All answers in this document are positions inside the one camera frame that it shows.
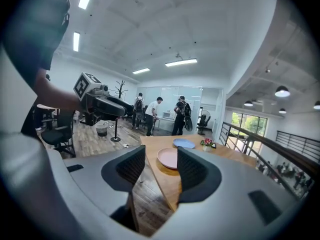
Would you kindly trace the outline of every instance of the small flower pot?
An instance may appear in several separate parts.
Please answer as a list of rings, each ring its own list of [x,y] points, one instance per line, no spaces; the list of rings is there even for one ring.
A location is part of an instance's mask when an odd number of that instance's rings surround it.
[[[202,149],[203,149],[204,152],[210,152],[211,149],[212,149],[212,147],[204,145],[204,146],[202,147]]]

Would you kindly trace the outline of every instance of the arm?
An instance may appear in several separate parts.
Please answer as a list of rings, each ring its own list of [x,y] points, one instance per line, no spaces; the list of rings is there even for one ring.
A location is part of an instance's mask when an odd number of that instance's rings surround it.
[[[81,103],[75,93],[60,90],[46,79],[47,71],[39,69],[35,78],[34,92],[37,94],[36,103],[45,106],[82,111]]]
[[[152,112],[152,115],[154,116],[154,118],[158,120],[159,118],[157,117],[157,115],[156,115],[156,113],[155,113],[156,110],[153,108],[153,109],[151,110],[151,112]]]

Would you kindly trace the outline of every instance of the window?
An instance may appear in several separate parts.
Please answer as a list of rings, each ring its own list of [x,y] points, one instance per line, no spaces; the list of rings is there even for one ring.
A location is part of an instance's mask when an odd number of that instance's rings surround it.
[[[268,119],[264,117],[233,112],[231,124],[243,128],[249,132],[259,134],[260,136],[264,136],[266,132],[267,121]],[[239,131],[235,129],[233,129],[231,132],[236,135],[245,135],[242,132],[239,133]]]
[[[266,127],[267,127],[267,118],[264,117],[260,117],[260,116],[255,116],[255,115],[250,115],[250,114],[243,114],[243,113],[236,113],[233,112],[232,113],[232,121],[231,124],[238,126],[240,128],[243,128],[249,132],[258,134],[260,136],[264,136],[265,132],[266,132]],[[240,139],[246,139],[246,134],[243,132],[239,132],[236,129],[231,129],[230,133],[237,135],[238,138]],[[243,149],[243,143],[238,141],[238,139],[234,136],[234,137],[229,137],[233,143],[235,143],[235,145],[238,147],[238,149],[242,150]],[[230,146],[230,148],[233,144],[231,143],[231,141],[228,141],[228,144]],[[251,142],[249,144],[249,146],[256,151],[257,153],[259,153],[260,151],[260,147],[261,147],[261,142],[260,141],[253,141],[253,143]]]

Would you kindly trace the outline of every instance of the pink plate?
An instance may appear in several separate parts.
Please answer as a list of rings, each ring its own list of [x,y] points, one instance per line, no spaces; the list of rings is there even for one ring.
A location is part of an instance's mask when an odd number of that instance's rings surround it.
[[[160,163],[165,167],[177,169],[178,150],[176,148],[163,148],[159,150],[157,156]]]

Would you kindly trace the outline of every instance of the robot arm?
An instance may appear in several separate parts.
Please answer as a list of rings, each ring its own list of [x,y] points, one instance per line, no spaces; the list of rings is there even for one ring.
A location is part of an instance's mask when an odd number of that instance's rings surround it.
[[[82,123],[88,126],[93,126],[100,120],[115,121],[133,110],[129,103],[110,96],[108,86],[102,84],[93,74],[83,72],[73,90],[84,111],[85,121]]]

